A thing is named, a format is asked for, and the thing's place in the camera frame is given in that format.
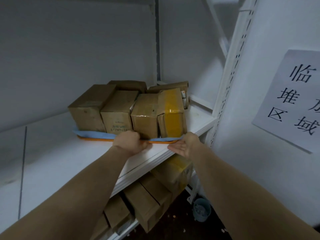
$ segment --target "black chinese character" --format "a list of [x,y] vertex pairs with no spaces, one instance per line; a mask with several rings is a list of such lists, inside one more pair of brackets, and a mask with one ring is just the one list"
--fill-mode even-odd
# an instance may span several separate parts
[[318,100],[318,103],[311,109],[313,109],[316,113],[320,113],[320,99],[316,99],[316,100]]
[[308,131],[310,135],[312,135],[314,133],[314,129],[318,128],[318,126],[320,125],[318,121],[307,121],[304,120],[306,117],[304,116],[301,120],[299,120],[299,124],[295,124],[295,126],[298,126],[298,129],[302,129],[303,131]]
[[290,104],[294,104],[294,102],[291,101],[296,101],[296,99],[300,96],[300,94],[297,94],[296,90],[291,90],[290,92],[287,91],[287,88],[285,88],[284,91],[282,91],[281,97],[277,97],[278,99],[284,99],[283,103],[287,102]]
[[299,73],[299,76],[297,77],[297,80],[296,80],[296,82],[297,81],[303,81],[303,82],[307,82],[308,80],[309,80],[309,78],[311,77],[311,75],[308,75],[309,74],[309,70],[312,70],[312,71],[316,71],[317,69],[309,69],[309,67],[311,66],[311,65],[308,65],[306,68],[304,68],[303,70],[301,70],[301,68],[302,68],[302,66],[303,66],[303,64],[301,64],[300,65],[300,67],[298,68],[297,66],[295,66],[294,67],[294,69],[293,69],[293,71],[292,71],[292,73],[291,73],[291,75],[290,75],[290,77],[292,77],[293,75],[293,77],[292,77],[292,80],[291,81],[294,81],[294,79],[296,79],[296,77],[297,77],[297,75],[298,75],[298,73]]
[[278,121],[282,121],[280,115],[283,114],[283,113],[288,113],[288,112],[273,107],[273,108],[271,109],[271,112],[269,113],[268,117],[270,117],[270,118],[272,118],[272,119],[275,119],[275,120],[278,120]]

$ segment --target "white wall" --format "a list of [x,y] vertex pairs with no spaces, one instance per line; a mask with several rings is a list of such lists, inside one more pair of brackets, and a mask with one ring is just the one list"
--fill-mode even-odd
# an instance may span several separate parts
[[258,0],[214,151],[310,225],[320,223],[320,153],[251,124],[288,49],[320,51],[320,0]]
[[147,5],[0,0],[0,131],[67,110],[95,83],[152,83]]
[[[231,39],[238,5],[220,3],[216,10]],[[159,0],[159,17],[161,80],[188,80],[190,92],[213,107],[225,58],[210,11],[202,0]]]

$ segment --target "person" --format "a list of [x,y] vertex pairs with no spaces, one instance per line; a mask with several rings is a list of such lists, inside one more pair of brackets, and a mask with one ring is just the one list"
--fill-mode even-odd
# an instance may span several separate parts
[[[126,161],[149,145],[139,138],[137,132],[119,134],[104,155],[6,229],[0,240],[90,239]],[[218,158],[197,135],[189,132],[168,149],[192,160],[206,197],[233,240],[320,239],[311,226]]]

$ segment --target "white paper sign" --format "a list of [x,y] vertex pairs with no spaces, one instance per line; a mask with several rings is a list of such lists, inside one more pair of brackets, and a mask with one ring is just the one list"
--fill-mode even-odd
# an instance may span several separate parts
[[252,123],[310,152],[320,151],[319,51],[288,50]]

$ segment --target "hand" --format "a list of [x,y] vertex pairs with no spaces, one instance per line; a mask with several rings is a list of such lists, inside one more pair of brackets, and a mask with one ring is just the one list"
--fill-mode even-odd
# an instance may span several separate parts
[[112,146],[124,149],[128,152],[129,157],[132,157],[147,147],[151,147],[151,144],[147,141],[141,142],[138,132],[128,130],[117,135]]
[[188,132],[182,140],[179,140],[174,144],[169,144],[168,149],[185,158],[189,158],[190,148],[198,143],[201,143],[199,137],[192,132]]

